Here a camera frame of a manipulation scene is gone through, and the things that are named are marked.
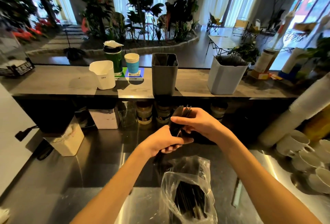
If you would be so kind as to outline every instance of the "white mug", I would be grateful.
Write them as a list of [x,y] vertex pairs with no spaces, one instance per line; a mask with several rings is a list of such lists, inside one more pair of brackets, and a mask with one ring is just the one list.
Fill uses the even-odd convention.
[[307,178],[308,185],[319,193],[330,194],[330,171],[325,168],[317,168]]
[[291,163],[296,170],[301,172],[313,172],[316,168],[323,165],[314,152],[305,150],[297,152]]
[[309,151],[314,151],[308,144],[310,140],[302,132],[298,130],[293,130],[290,133],[280,139],[276,144],[276,150],[285,156],[294,157],[294,152],[299,150],[307,149]]
[[330,141],[319,140],[313,148],[322,162],[330,163]]

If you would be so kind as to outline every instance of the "blue paper cup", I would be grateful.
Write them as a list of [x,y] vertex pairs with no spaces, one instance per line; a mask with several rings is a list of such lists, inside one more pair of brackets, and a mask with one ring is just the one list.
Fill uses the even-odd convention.
[[136,74],[139,71],[140,56],[135,53],[129,53],[126,54],[124,57],[127,64],[128,72],[130,74]]

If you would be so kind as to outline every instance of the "qr code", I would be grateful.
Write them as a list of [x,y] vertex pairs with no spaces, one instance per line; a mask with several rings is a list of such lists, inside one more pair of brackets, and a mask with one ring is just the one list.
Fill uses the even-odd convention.
[[139,70],[136,74],[128,73],[128,76],[140,76],[141,70]]

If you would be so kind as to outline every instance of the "person's left hand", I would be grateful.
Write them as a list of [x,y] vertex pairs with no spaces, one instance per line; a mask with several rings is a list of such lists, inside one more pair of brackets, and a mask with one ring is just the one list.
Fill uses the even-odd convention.
[[182,144],[188,144],[193,141],[194,139],[192,138],[172,136],[170,133],[170,127],[165,125],[150,135],[139,145],[143,147],[146,152],[149,152],[151,157],[153,157],[159,152],[159,150],[162,150],[163,153],[168,154],[177,150],[182,146]]

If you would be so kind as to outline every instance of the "wooden counter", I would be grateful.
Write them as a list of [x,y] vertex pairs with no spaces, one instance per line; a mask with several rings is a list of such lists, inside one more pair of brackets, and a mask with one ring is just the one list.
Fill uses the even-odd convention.
[[[207,87],[208,69],[179,69],[173,96],[183,97],[244,97],[252,99],[293,98],[278,81],[241,80],[232,95],[213,95]],[[43,66],[17,79],[0,79],[2,85],[13,95],[105,95],[118,98],[149,99],[152,94],[151,68],[145,68],[143,81],[116,81],[113,89],[97,89],[96,80],[88,67]]]

